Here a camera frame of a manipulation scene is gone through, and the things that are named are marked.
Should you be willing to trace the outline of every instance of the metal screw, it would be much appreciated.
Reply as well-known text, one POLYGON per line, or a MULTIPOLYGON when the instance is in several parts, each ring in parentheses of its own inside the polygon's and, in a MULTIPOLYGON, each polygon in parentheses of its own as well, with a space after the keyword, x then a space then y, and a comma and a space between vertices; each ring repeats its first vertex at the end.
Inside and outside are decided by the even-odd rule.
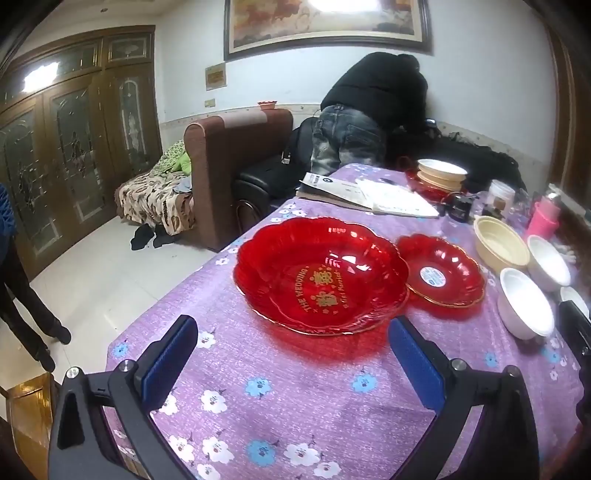
POLYGON ((466 368, 468 368, 468 364, 462 360, 461 358, 454 358, 452 360, 452 368, 456 371, 456 372, 462 372, 464 371, 466 368))
POLYGON ((519 368, 517 368, 515 365, 509 365, 507 367, 507 373, 515 378, 518 378, 521 376, 521 370, 519 370, 519 368))
POLYGON ((133 360, 123 360, 119 364, 119 370, 122 372, 129 372, 135 366, 135 362, 133 360))
POLYGON ((78 367, 69 368, 66 372, 66 377, 68 378, 76 378, 80 373, 80 369, 78 367))

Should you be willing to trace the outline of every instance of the blue jeans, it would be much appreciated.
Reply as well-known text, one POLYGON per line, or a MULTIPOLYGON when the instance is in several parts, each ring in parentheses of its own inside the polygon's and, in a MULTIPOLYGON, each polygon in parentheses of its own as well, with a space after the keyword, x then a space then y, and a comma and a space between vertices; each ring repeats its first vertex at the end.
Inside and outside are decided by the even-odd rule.
POLYGON ((381 166, 386 135, 364 113, 345 105, 322 110, 312 136, 311 172, 330 175, 347 163, 381 166))

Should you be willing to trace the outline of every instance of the tile floor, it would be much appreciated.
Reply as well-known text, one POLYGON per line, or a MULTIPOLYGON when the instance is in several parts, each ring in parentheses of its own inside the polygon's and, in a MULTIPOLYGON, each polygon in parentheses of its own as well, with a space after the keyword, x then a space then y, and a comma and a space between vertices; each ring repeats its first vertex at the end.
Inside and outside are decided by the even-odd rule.
MULTIPOLYGON (((41 299, 72 332, 72 342, 65 346, 44 337, 56 362, 53 374, 60 383, 66 370, 74 365, 86 372, 103 371, 108 345, 214 256, 187 238, 157 249, 150 241, 146 248, 134 252, 129 240, 136 228, 135 224, 112 219, 31 282, 41 299)), ((17 307, 39 332, 18 302, 17 307)), ((0 385, 6 389, 43 373, 41 365, 27 354, 2 321, 0 365, 0 385)))

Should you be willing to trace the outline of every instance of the purple tablecloth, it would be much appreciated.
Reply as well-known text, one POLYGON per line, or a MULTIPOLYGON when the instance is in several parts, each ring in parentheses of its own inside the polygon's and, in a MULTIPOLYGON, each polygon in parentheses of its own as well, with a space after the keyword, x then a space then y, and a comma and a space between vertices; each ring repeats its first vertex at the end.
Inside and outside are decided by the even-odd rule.
MULTIPOLYGON (((405 183, 401 173, 356 164, 342 168, 335 177, 384 177, 405 183)), ((331 216, 360 223, 393 242, 415 232, 437 235, 479 259, 472 227, 448 217, 377 216, 294 199, 184 280, 111 344, 106 367, 138 358, 179 315, 197 320, 198 348, 164 407, 152 413, 197 478, 387 479, 433 418, 392 351, 375 333, 348 336, 347 344, 336 340, 341 343, 335 344, 332 356, 327 339, 271 326, 249 309, 232 281, 238 246, 261 227, 294 216, 331 216), (290 345, 291 340, 297 346, 290 345), (375 342, 379 346, 365 354, 371 352, 369 343, 375 342)), ((558 333, 546 343, 521 342, 511 336, 497 312, 498 277, 482 269, 488 285, 480 315, 464 322, 443 321, 409 306, 407 316, 449 358, 463 358, 476 369, 501 371, 508 364, 521 369, 544 462, 574 433, 574 407, 583 394, 579 365, 558 333)), ((383 329, 374 332, 385 334, 383 329)), ((479 411, 473 409, 445 472, 457 468, 479 411)), ((112 410, 108 419, 119 448, 134 456, 112 410)))

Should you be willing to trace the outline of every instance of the white round sticker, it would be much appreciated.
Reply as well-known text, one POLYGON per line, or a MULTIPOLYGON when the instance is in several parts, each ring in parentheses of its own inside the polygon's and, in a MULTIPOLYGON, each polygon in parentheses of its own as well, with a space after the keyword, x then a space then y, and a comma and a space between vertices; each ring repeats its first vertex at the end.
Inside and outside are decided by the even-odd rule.
POLYGON ((433 267, 424 267, 421 269, 421 278, 425 283, 432 287, 442 287, 445 285, 445 276, 438 269, 433 267))

